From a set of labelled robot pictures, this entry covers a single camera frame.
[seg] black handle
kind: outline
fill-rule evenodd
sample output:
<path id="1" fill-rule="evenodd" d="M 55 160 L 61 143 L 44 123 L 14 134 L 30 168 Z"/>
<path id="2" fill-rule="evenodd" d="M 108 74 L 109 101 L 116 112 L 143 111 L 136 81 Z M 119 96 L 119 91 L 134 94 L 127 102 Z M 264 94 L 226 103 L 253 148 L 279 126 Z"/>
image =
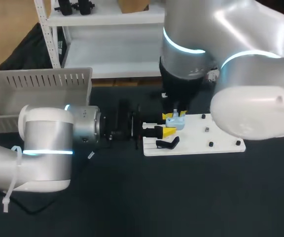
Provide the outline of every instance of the black handle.
<path id="1" fill-rule="evenodd" d="M 178 143 L 179 143 L 179 137 L 176 137 L 172 142 L 165 142 L 165 141 L 157 140 L 156 146 L 157 148 L 166 148 L 166 149 L 173 150 L 177 146 Z"/>

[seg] black cable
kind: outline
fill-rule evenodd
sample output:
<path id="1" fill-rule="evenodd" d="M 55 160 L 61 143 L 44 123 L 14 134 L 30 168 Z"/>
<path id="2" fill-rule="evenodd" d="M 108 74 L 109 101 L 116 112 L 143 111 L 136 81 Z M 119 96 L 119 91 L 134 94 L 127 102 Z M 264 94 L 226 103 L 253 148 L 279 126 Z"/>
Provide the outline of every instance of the black cable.
<path id="1" fill-rule="evenodd" d="M 109 149 L 110 146 L 107 147 L 98 147 L 96 149 L 93 150 L 93 152 L 96 154 L 99 150 L 102 149 Z M 81 170 L 79 171 L 79 173 L 76 175 L 76 177 L 74 179 L 77 179 L 80 174 L 85 170 L 86 165 L 83 165 Z M 37 215 L 41 212 L 43 212 L 44 210 L 46 210 L 48 207 L 50 207 L 52 204 L 54 204 L 63 194 L 65 194 L 68 190 L 64 190 L 62 193 L 58 194 L 57 197 L 55 197 L 52 201 L 50 201 L 47 205 L 43 206 L 42 208 L 39 208 L 37 210 L 31 211 L 29 210 L 27 207 L 25 207 L 19 200 L 17 200 L 16 198 L 10 196 L 9 197 L 9 201 L 10 203 L 12 202 L 13 204 L 17 205 L 21 210 L 23 210 L 26 214 L 28 215 Z M 2 191 L 0 191 L 0 197 L 5 197 L 6 194 Z"/>
<path id="2" fill-rule="evenodd" d="M 53 203 L 55 203 L 59 197 L 61 196 L 62 194 L 60 194 L 58 197 L 56 197 L 55 199 L 53 199 L 52 201 L 50 201 L 47 205 L 43 206 L 42 208 L 40 209 L 37 209 L 37 210 L 34 210 L 34 211 L 31 211 L 29 210 L 27 207 L 25 207 L 19 200 L 17 200 L 16 198 L 10 196 L 9 197 L 9 200 L 10 202 L 12 202 L 13 204 L 17 205 L 21 210 L 23 210 L 26 214 L 28 215 L 37 215 L 39 213 L 41 213 L 42 211 L 44 211 L 45 209 L 47 209 L 49 206 L 51 206 Z M 5 197 L 6 194 L 2 191 L 0 191 L 0 197 Z"/>

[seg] white cable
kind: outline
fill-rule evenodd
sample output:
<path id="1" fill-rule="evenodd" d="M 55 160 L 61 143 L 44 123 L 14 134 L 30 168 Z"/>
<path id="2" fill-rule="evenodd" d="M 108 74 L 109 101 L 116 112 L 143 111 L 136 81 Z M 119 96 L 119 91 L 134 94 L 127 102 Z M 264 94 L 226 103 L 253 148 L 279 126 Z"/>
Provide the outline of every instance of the white cable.
<path id="1" fill-rule="evenodd" d="M 17 182 L 17 175 L 18 175 L 19 167 L 22 165 L 22 149 L 18 146 L 13 146 L 11 150 L 12 151 L 17 150 L 17 160 L 16 160 L 16 167 L 15 167 L 15 171 L 14 171 L 14 174 L 13 174 L 12 181 L 10 182 L 6 196 L 2 200 L 3 212 L 5 212 L 5 213 L 8 212 L 9 198 L 10 198 L 10 195 L 12 194 L 14 187 L 16 185 L 16 182 Z"/>

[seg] black tool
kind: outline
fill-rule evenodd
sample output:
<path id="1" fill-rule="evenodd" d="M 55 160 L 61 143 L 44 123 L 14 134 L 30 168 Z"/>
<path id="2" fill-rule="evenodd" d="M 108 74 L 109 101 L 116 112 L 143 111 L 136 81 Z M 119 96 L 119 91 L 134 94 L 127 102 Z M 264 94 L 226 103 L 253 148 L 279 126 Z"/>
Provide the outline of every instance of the black tool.
<path id="1" fill-rule="evenodd" d="M 59 6 L 54 8 L 54 10 L 61 11 L 64 16 L 72 15 L 72 8 L 79 10 L 81 15 L 89 15 L 95 4 L 89 0 L 78 0 L 78 3 L 72 4 L 69 0 L 59 0 Z"/>
<path id="2" fill-rule="evenodd" d="M 69 0 L 59 0 L 58 2 L 60 7 L 54 8 L 55 11 L 61 11 L 64 16 L 72 15 L 72 5 Z"/>
<path id="3" fill-rule="evenodd" d="M 179 137 L 176 137 L 172 142 L 165 142 L 162 140 L 157 140 L 156 146 L 157 148 L 166 148 L 166 149 L 173 150 L 177 146 L 178 143 L 179 143 Z"/>
<path id="4" fill-rule="evenodd" d="M 163 139 L 163 127 L 155 126 L 154 128 L 145 128 L 141 130 L 142 137 L 155 137 L 157 139 Z"/>
<path id="5" fill-rule="evenodd" d="M 78 8 L 81 15 L 89 15 L 91 14 L 91 10 L 95 7 L 89 0 L 78 0 Z"/>

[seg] wooden floor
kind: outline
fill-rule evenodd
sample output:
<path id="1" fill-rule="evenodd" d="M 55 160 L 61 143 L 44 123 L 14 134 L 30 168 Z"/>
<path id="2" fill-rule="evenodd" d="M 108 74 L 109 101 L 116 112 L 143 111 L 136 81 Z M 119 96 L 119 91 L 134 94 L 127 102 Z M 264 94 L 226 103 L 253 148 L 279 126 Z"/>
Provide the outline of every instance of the wooden floor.
<path id="1" fill-rule="evenodd" d="M 50 0 L 44 0 L 50 9 Z M 0 64 L 38 22 L 34 0 L 0 0 Z"/>

